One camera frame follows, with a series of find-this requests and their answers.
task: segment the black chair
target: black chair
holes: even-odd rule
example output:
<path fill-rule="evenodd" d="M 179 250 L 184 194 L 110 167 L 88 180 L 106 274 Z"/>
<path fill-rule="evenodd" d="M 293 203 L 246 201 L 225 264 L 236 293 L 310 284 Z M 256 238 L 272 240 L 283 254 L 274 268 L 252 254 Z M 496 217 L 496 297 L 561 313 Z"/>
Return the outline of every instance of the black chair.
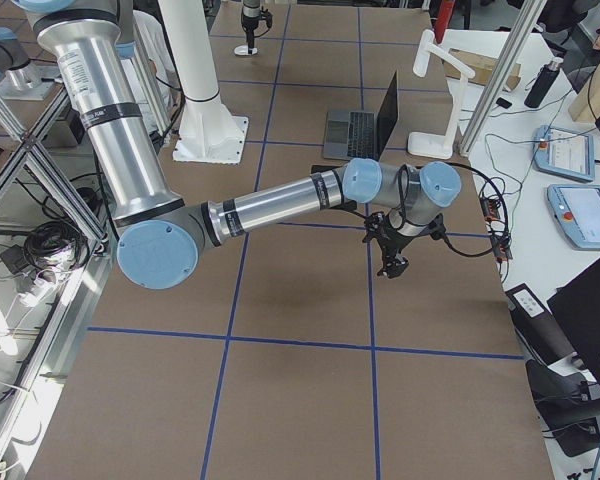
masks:
<path fill-rule="evenodd" d="M 507 3 L 519 9 L 524 0 L 507 0 Z M 544 31 L 547 33 L 567 32 L 567 37 L 560 45 L 545 39 L 549 48 L 564 56 L 567 50 L 562 45 L 571 38 L 576 26 L 585 19 L 589 10 L 598 4 L 600 0 L 549 0 L 540 13 L 538 23 L 544 25 Z"/>

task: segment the cardboard box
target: cardboard box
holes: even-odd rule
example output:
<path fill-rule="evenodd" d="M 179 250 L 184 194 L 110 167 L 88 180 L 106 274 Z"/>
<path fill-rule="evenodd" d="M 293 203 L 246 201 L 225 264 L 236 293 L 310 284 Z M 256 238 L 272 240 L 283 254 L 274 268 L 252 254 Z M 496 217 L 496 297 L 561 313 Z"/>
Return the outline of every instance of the cardboard box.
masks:
<path fill-rule="evenodd" d="M 475 53 L 464 52 L 454 48 L 449 50 L 449 53 L 460 60 L 462 63 L 470 66 L 476 72 L 476 76 L 469 80 L 471 83 L 478 85 L 486 85 L 491 77 L 493 68 L 496 65 L 496 59 L 485 55 L 477 55 Z M 458 70 L 450 64 L 444 63 L 444 71 L 447 77 L 460 78 Z M 516 63 L 511 70 L 511 74 L 507 79 L 506 85 L 510 90 L 514 90 L 520 83 L 520 64 Z"/>

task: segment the black bottle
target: black bottle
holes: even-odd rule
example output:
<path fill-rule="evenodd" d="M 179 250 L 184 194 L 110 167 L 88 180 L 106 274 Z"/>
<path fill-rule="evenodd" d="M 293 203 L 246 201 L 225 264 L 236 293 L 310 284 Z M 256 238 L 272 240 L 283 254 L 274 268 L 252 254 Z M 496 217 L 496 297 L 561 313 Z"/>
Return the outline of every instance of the black bottle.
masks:
<path fill-rule="evenodd" d="M 524 104 L 527 107 L 538 108 L 540 103 L 542 103 L 542 100 L 544 100 L 551 85 L 553 85 L 553 82 L 560 73 L 560 65 L 562 65 L 562 58 L 553 57 L 551 62 L 542 67 L 536 82 L 531 87 L 529 95 L 524 99 Z"/>

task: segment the white desk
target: white desk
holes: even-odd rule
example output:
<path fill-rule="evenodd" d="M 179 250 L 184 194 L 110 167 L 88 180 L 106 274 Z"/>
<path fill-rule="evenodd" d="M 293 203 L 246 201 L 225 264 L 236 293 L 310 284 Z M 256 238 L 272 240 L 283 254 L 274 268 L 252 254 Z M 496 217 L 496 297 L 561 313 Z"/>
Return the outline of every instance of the white desk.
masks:
<path fill-rule="evenodd" d="M 450 30 L 446 33 L 443 47 L 458 48 L 461 50 L 498 57 L 499 52 L 507 38 L 507 33 L 457 31 Z M 533 138 L 536 129 L 542 124 L 565 127 L 570 130 L 584 132 L 594 127 L 593 124 L 574 123 L 569 116 L 568 107 L 576 97 L 571 91 L 564 103 L 557 102 L 544 109 L 519 113 L 515 115 L 496 116 L 502 112 L 516 112 L 527 110 L 524 99 L 528 93 L 525 86 L 532 82 L 542 65 L 548 63 L 552 53 L 542 37 L 532 34 L 523 49 L 518 62 L 521 64 L 521 81 L 517 88 L 511 92 L 503 92 L 502 97 L 512 102 L 508 110 L 501 107 L 495 108 L 481 135 L 481 141 L 476 143 L 469 160 L 471 164 L 489 176 L 502 176 L 493 169 L 485 145 L 485 136 L 489 133 L 500 135 L 512 141 L 526 141 Z M 457 87 L 456 80 L 449 80 L 449 88 L 453 91 Z M 483 87 L 470 84 L 467 88 L 461 118 L 468 118 L 475 109 Z M 571 90 L 571 85 L 564 74 L 561 74 L 540 107 L 560 99 Z M 460 129 L 464 132 L 467 121 L 460 122 Z M 596 160 L 600 160 L 600 133 L 591 132 L 594 136 L 594 151 Z M 509 175 L 522 179 L 527 171 L 528 177 L 524 181 L 518 206 L 512 215 L 513 206 L 517 195 L 505 197 L 509 206 L 510 221 L 513 220 L 511 252 L 513 260 L 509 263 L 509 274 L 504 282 L 507 290 L 520 283 L 526 283 L 543 301 L 555 293 L 556 287 L 568 283 L 587 266 L 600 257 L 597 251 L 579 251 L 571 246 L 557 222 L 553 218 L 547 199 L 546 187 L 553 183 L 577 183 L 561 177 L 556 177 L 535 170 L 531 164 L 533 144 L 514 145 L 494 137 L 488 138 L 492 158 L 495 166 Z M 476 186 L 482 186 L 482 180 L 476 178 Z M 507 179 L 507 191 L 513 191 L 517 184 Z M 596 184 L 600 184 L 600 165 L 596 165 Z M 566 362 L 558 362 L 554 369 L 560 371 L 565 368 Z M 583 468 L 591 468 L 595 451 L 588 452 L 574 458 L 566 457 L 554 440 L 547 440 L 547 450 L 556 479 L 563 480 L 567 475 L 580 472 Z"/>

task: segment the blue tablet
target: blue tablet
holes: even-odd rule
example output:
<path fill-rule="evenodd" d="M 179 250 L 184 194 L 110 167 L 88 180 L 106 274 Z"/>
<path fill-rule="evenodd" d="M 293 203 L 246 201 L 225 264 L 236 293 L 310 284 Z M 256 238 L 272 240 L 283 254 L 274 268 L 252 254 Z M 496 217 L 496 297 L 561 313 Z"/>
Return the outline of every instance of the blue tablet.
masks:
<path fill-rule="evenodd" d="M 541 172 L 580 182 L 595 178 L 593 137 L 563 128 L 542 125 L 536 130 L 533 161 Z"/>
<path fill-rule="evenodd" d="M 600 250 L 600 185 L 549 185 L 547 198 L 576 248 Z"/>

